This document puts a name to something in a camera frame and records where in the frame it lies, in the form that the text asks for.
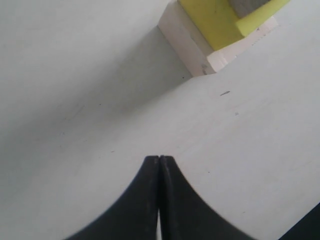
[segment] white wooden block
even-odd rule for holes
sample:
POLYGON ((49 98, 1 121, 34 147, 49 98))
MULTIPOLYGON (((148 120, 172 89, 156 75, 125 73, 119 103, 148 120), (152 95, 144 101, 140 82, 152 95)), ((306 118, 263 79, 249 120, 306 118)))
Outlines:
POLYGON ((272 16, 244 39, 214 51, 175 0, 168 4, 158 24, 187 69, 194 76, 214 74, 278 26, 272 16))

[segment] white table surface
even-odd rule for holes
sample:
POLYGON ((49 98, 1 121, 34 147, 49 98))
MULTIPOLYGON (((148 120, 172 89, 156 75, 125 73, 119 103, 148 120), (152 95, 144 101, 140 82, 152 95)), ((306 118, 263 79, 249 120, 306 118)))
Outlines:
POLYGON ((156 28, 166 5, 2 1, 1 239, 80 230, 146 155, 174 156, 210 206, 260 240, 320 201, 320 2, 292 0, 272 33, 193 79, 156 28))

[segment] yellow block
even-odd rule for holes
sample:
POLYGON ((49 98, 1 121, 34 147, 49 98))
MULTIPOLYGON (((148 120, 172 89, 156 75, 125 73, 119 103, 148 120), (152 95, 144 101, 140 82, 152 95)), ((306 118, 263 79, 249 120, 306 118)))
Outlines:
POLYGON ((228 0, 179 0, 215 51, 248 36, 289 1, 271 0, 239 18, 228 0))

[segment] white block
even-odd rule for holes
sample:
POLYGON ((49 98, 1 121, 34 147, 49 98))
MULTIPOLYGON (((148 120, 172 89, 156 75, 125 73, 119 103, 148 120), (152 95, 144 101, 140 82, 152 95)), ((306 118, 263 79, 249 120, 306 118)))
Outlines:
POLYGON ((190 73, 197 77, 217 73, 278 23, 272 16, 249 36, 217 51, 212 49, 176 0, 168 4, 158 26, 190 73))

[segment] yellow sponge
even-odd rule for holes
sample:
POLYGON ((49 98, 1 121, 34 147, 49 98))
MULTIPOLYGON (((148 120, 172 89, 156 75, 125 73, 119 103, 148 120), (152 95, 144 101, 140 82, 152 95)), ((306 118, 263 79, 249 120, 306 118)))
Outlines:
POLYGON ((229 0, 179 0, 215 51, 248 36, 289 1, 270 0, 244 18, 239 18, 229 0))

